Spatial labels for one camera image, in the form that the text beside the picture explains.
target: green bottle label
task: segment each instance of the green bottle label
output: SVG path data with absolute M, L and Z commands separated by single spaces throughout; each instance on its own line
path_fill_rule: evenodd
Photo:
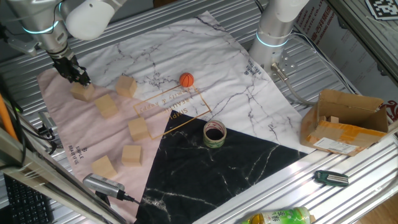
M 296 209 L 262 213 L 266 224 L 308 224 L 309 217 Z

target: orange rectangle outline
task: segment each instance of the orange rectangle outline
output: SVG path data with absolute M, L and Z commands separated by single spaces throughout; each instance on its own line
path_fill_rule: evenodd
M 173 87 L 173 88 L 171 88 L 171 89 L 169 89 L 169 90 L 166 90 L 166 91 L 164 91 L 164 92 L 162 92 L 162 93 L 159 93 L 158 95 L 155 95 L 155 96 L 153 96 L 153 97 L 151 97 L 151 98 L 149 98 L 149 99 L 146 99 L 146 100 L 144 100 L 144 101 L 142 101 L 142 102 L 140 102 L 140 103 L 134 105 L 133 108 L 134 108 L 134 110 L 136 111 L 136 113 L 138 114 L 138 117 L 141 117 L 141 115 L 138 113 L 138 111 L 137 111 L 137 109 L 136 109 L 136 106 L 140 105 L 140 104 L 143 103 L 143 102 L 147 102 L 148 100 L 151 100 L 151 99 L 153 99 L 153 98 L 155 98 L 155 97 L 158 97 L 158 96 L 160 96 L 160 95 L 163 95 L 164 93 L 167 93 L 168 91 L 172 91 L 172 90 L 174 90 L 174 89 L 176 89 L 176 88 L 178 88 L 178 87 L 180 87 L 180 86 L 181 86 L 181 85 L 178 85 L 178 86 L 176 86 L 176 87 Z M 159 136 L 152 137 L 152 135 L 149 133 L 149 137 L 150 137 L 152 140 L 154 140 L 154 139 L 156 139 L 156 138 L 159 138 L 159 137 L 161 137 L 161 136 L 163 136 L 163 135 L 165 135 L 165 134 L 167 134 L 167 133 L 170 133 L 170 132 L 176 130 L 177 128 L 179 128 L 179 127 L 181 127 L 181 126 L 184 126 L 184 125 L 186 125 L 187 123 L 193 121 L 194 119 L 197 119 L 198 117 L 203 116 L 203 115 L 205 115 L 205 114 L 211 112 L 211 109 L 210 109 L 209 105 L 207 105 L 205 99 L 203 99 L 203 97 L 202 97 L 202 95 L 200 94 L 200 92 L 197 90 L 197 88 L 196 88 L 194 85 L 192 85 L 192 86 L 193 86 L 193 88 L 195 89 L 195 91 L 199 94 L 201 100 L 205 103 L 206 107 L 207 107 L 209 110 L 206 111 L 206 112 L 204 112 L 204 113 L 202 113 L 202 114 L 199 114 L 198 116 L 192 118 L 191 120 L 189 120 L 189 121 L 187 121 L 187 122 L 185 122 L 185 123 L 183 123 L 183 124 L 178 125 L 177 127 L 173 128 L 173 129 L 171 129 L 171 130 L 166 131 L 165 133 L 163 133 L 163 134 L 161 134 L 161 135 L 159 135 Z

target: small basketball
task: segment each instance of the small basketball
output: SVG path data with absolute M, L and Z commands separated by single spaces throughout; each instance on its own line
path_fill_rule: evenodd
M 193 85 L 193 75 L 191 73 L 184 73 L 180 76 L 180 84 L 183 87 L 190 87 Z

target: qr code marker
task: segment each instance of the qr code marker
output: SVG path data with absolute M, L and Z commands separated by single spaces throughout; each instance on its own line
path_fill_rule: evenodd
M 398 19 L 398 0 L 365 0 L 376 19 Z

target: yellow cable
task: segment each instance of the yellow cable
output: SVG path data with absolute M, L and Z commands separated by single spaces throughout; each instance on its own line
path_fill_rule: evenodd
M 14 127 L 12 127 L 11 118 L 8 114 L 8 110 L 2 96 L 0 94 L 0 116 L 2 118 L 2 122 L 4 123 L 4 127 L 11 137 L 18 141 L 17 134 L 14 131 Z

